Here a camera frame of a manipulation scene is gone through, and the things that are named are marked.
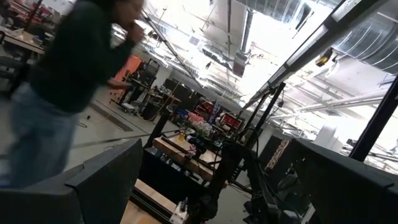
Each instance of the table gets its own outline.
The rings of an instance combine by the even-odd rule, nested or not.
[[[32,39],[34,36],[32,34],[22,31],[22,30],[12,31],[5,27],[0,27],[0,30],[4,31],[4,33],[6,34],[6,36],[4,38],[5,42],[9,42],[14,45],[18,45],[18,46],[28,50],[29,52],[44,54],[44,48],[40,45],[33,43]]]
[[[169,211],[170,215],[174,212],[176,204],[139,179],[137,179],[133,193],[137,192],[138,190],[151,200],[156,201],[163,206]],[[157,221],[153,215],[154,214],[149,211],[146,212],[144,207],[140,207],[140,203],[134,203],[134,200],[130,199],[124,211],[121,224],[160,224],[160,222]]]
[[[170,141],[173,143],[179,145],[183,149],[189,151],[191,144],[186,142],[186,140],[179,140],[178,136],[174,136],[169,138]],[[154,147],[160,151],[162,151],[164,154],[168,155],[168,157],[175,161],[176,163],[180,165],[184,165],[184,167],[199,176],[205,181],[211,181],[213,178],[213,171],[206,166],[200,164],[198,161],[194,161],[190,159],[189,161],[185,157],[185,153],[177,149],[176,147],[172,146],[168,142],[164,141],[162,138],[155,138],[154,139]],[[200,159],[205,161],[205,162],[214,162],[215,159],[216,161],[220,161],[221,157],[217,156],[214,152],[211,152],[207,150],[203,155],[200,156]]]

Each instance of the air duct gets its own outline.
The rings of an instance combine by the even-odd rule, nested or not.
[[[243,36],[241,42],[241,48],[236,52],[234,58],[234,64],[232,71],[235,75],[242,77],[246,64],[248,63],[251,40],[250,38],[250,28],[253,20],[254,11],[251,8],[246,10],[246,18],[243,24]]]
[[[382,12],[342,37],[334,49],[391,75],[398,74],[398,25]]]
[[[233,64],[233,73],[239,77],[243,76],[245,66],[249,58],[251,46],[250,28],[254,11],[260,12],[266,16],[299,30],[304,24],[306,18],[310,15],[312,9],[310,5],[322,5],[325,7],[335,7],[338,2],[334,0],[237,0],[247,6],[246,19],[244,22],[243,38],[241,48],[236,52]]]
[[[342,100],[333,100],[327,102],[326,105],[322,104],[315,104],[315,105],[310,105],[310,106],[304,106],[301,108],[297,108],[296,111],[304,113],[304,112],[310,112],[310,111],[318,111],[318,110],[325,110],[328,108],[347,108],[350,106],[362,106],[362,105],[373,105],[377,104],[378,102],[381,101],[383,96],[386,94],[386,90],[381,90],[374,92],[369,95],[363,95],[363,96],[354,96],[351,98],[346,98]]]

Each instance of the metal frame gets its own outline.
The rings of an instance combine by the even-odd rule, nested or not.
[[[278,89],[276,89],[274,96],[271,99],[271,102],[269,102],[267,109],[263,112],[259,122],[257,123],[255,130],[258,133],[262,127],[262,125],[267,121],[268,115],[271,112],[272,108],[274,107],[276,101],[278,100],[280,94],[282,93],[283,89],[285,88],[286,84],[285,83],[281,83],[278,86]],[[248,141],[245,144],[245,147],[248,148],[252,148],[252,146],[254,145],[254,143],[256,142],[257,136],[254,134],[251,134]]]
[[[336,40],[338,40],[345,32],[348,32],[355,25],[364,21],[368,16],[379,9],[388,0],[362,0],[355,7],[350,10],[343,18],[336,21],[333,18],[333,14],[345,7],[345,2],[341,1],[330,15],[321,23],[313,34],[290,56],[288,60],[278,69],[278,71],[270,77],[269,81],[265,83],[260,90],[249,100],[248,103],[243,107],[246,109],[250,107],[256,100],[262,95],[268,93],[278,83],[284,81],[288,77],[294,74],[297,70],[304,67],[309,61],[315,58],[317,55],[322,53],[328,47],[330,47]],[[327,31],[321,37],[315,37],[321,27],[325,26]],[[311,39],[316,38],[317,41],[310,45],[308,48],[304,48],[307,43],[311,42]],[[288,62],[293,58],[297,57],[290,65]]]
[[[130,195],[130,201],[139,208],[143,209],[143,211],[148,213],[150,216],[160,221],[162,224],[170,223],[169,220],[173,213],[161,206],[161,204],[152,200],[148,195],[139,189],[134,188]]]
[[[398,77],[384,95],[349,156],[363,162],[398,106]]]

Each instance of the warehouse ceiling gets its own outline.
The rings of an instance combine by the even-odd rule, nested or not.
[[[350,10],[359,1],[348,1],[342,11]],[[242,106],[339,3],[340,0],[148,0],[146,15],[189,71],[183,69],[165,44],[154,38],[147,38],[143,46],[164,65],[193,76],[202,86],[223,93]],[[314,138],[325,122],[338,117],[346,126],[345,134],[357,139],[398,74],[396,9],[398,2],[389,1],[333,45],[334,61],[318,67],[315,58],[287,79],[280,97],[285,104],[278,110],[274,108],[270,120]],[[385,130],[396,127],[395,118]],[[382,134],[377,152],[392,148],[397,138],[393,133],[395,129]]]

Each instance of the black stand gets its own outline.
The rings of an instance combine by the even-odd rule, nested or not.
[[[160,116],[160,119],[156,123],[156,125],[154,127],[154,130],[150,134],[149,139],[148,139],[147,143],[144,146],[144,149],[152,147],[154,139],[158,138],[158,137],[161,137],[162,130],[163,130],[164,126],[166,125],[167,120],[169,119],[169,116],[170,116],[171,113],[172,113],[172,111],[170,111],[168,108],[166,108],[166,110],[163,110],[162,116]]]
[[[398,106],[398,77],[391,84],[349,156],[363,162]]]
[[[281,83],[275,92],[275,95],[268,108],[265,110],[256,128],[261,128],[266,118],[271,112],[271,108],[278,99],[280,93],[285,87],[285,83]],[[213,178],[207,188],[207,193],[202,195],[195,203],[188,204],[189,218],[187,224],[202,224],[203,222],[214,218],[218,209],[218,197],[226,181],[231,179],[235,170],[238,168],[241,160],[244,159],[247,164],[248,177],[252,188],[252,206],[254,216],[258,218],[259,223],[275,223],[278,214],[269,209],[269,205],[276,207],[275,202],[268,191],[264,174],[260,164],[258,163],[258,155],[253,150],[248,149],[234,141],[227,142],[221,147],[221,161],[215,171]]]

